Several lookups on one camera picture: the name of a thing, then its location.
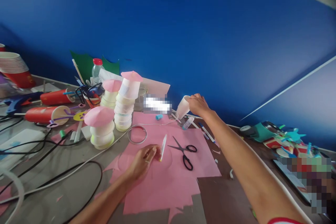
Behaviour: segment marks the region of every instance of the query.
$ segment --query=plastic bottle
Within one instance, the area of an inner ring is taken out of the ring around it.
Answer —
[[[189,119],[183,124],[182,129],[187,130],[189,128],[190,124],[195,120],[194,117],[189,117]]]
[[[101,82],[99,78],[99,71],[101,69],[105,70],[105,68],[103,67],[103,61],[101,59],[94,58],[93,63],[94,63],[94,66],[92,68],[92,78],[93,78],[93,85],[96,85],[99,82]]]

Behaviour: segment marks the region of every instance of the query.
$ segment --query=glue stick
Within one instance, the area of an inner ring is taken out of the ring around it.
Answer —
[[[185,124],[182,126],[183,130],[187,130],[189,128],[190,124],[194,121],[194,117],[189,117],[189,119],[185,122]]]

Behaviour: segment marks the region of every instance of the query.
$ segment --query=hand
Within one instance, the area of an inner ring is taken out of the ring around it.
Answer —
[[[143,178],[147,173],[151,162],[154,158],[159,159],[161,150],[159,145],[147,145],[138,151],[135,155],[133,162],[126,170],[126,174],[132,180],[138,180]]]
[[[190,96],[188,102],[190,111],[195,115],[199,115],[202,117],[202,114],[207,111],[211,111],[204,97],[198,93]]]

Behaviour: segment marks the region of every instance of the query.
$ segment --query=left hand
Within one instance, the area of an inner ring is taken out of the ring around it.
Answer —
[[[138,151],[133,162],[126,170],[126,174],[132,180],[138,180],[147,173],[154,157],[159,159],[161,150],[159,145],[147,145]]]

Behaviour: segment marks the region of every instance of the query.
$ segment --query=forearm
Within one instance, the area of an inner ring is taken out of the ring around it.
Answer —
[[[119,202],[133,185],[133,180],[126,174],[122,174],[112,185],[109,186],[97,199],[91,202],[70,223],[91,224],[107,223],[117,208]]]
[[[214,111],[207,111],[202,117],[233,168],[260,223],[267,223],[274,217],[287,217],[310,223],[308,219],[303,218],[305,214],[289,192],[240,136]]]

